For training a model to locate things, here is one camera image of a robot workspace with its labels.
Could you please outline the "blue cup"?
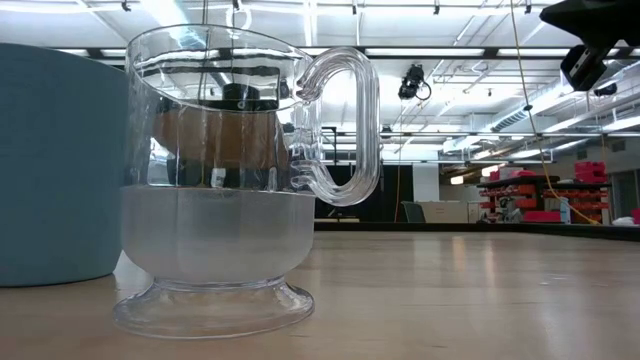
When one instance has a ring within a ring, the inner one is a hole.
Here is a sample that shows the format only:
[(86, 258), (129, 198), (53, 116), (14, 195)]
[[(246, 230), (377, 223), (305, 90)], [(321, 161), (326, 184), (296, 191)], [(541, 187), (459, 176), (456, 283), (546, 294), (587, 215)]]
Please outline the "blue cup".
[(0, 287), (113, 272), (126, 120), (123, 71), (0, 43)]

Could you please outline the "grey chair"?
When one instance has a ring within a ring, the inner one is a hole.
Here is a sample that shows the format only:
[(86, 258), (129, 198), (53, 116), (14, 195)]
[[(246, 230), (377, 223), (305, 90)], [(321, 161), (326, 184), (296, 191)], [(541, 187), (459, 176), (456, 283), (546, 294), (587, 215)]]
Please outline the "grey chair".
[(409, 201), (402, 201), (402, 207), (406, 215), (407, 223), (425, 223), (425, 215), (420, 204)]

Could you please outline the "clear plastic mug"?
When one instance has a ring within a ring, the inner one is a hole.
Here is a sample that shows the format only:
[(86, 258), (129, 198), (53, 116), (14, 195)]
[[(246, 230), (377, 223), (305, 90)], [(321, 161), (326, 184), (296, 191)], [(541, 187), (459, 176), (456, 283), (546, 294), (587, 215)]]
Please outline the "clear plastic mug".
[[(170, 183), (170, 153), (152, 137), (157, 97), (140, 75), (178, 66), (275, 66), (291, 102), (288, 191)], [(126, 49), (129, 115), (121, 240), (126, 256), (152, 279), (121, 300), (114, 322), (159, 338), (229, 338), (281, 328), (308, 317), (313, 297), (286, 282), (309, 254), (315, 202), (348, 207), (364, 201), (380, 177), (379, 78), (350, 47), (310, 55), (277, 38), (229, 26), (181, 24), (144, 32)], [(348, 72), (355, 83), (356, 159), (336, 183), (323, 161), (321, 98)]]

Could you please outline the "beige cabinet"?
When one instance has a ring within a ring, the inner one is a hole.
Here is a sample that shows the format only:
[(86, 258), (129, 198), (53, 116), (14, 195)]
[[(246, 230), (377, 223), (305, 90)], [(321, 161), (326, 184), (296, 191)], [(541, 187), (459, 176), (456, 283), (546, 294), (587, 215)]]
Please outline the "beige cabinet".
[(468, 223), (468, 203), (459, 201), (419, 202), (426, 223)]

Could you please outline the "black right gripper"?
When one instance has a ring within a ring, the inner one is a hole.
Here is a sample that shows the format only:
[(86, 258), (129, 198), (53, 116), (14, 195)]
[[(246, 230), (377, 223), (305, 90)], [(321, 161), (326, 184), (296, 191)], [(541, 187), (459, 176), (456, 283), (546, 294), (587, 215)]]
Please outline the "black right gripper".
[[(545, 7), (539, 18), (588, 46), (614, 46), (618, 41), (640, 46), (640, 0), (562, 0)], [(585, 45), (572, 47), (560, 65), (569, 85), (581, 92), (601, 77), (601, 51)]]

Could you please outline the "shelving with red bins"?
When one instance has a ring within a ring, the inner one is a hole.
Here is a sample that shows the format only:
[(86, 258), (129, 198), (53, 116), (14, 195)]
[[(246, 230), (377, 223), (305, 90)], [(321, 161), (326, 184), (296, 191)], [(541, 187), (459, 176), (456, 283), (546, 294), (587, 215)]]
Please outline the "shelving with red bins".
[(609, 211), (609, 189), (603, 162), (577, 162), (570, 179), (544, 172), (502, 168), (478, 186), (485, 199), (480, 204), (493, 223), (563, 224), (559, 212), (561, 197), (569, 199), (571, 224), (603, 224)]

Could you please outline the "black aluminium table frame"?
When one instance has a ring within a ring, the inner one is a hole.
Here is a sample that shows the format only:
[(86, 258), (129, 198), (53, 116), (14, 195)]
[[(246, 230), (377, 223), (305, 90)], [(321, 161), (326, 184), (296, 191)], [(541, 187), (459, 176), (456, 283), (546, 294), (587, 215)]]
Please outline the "black aluminium table frame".
[(580, 237), (640, 243), (638, 226), (566, 225), (566, 224), (487, 224), (487, 223), (342, 223), (315, 222), (315, 231), (326, 232), (509, 232)]

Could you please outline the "black partition wall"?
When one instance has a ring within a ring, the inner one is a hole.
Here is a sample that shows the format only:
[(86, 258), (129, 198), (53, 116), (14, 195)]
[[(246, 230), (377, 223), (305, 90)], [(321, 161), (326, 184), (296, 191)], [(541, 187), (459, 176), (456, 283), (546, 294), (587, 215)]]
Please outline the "black partition wall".
[(412, 202), (413, 197), (413, 167), (383, 165), (377, 187), (365, 201), (353, 206), (336, 207), (316, 200), (315, 217), (357, 218), (360, 222), (406, 222), (401, 202)]

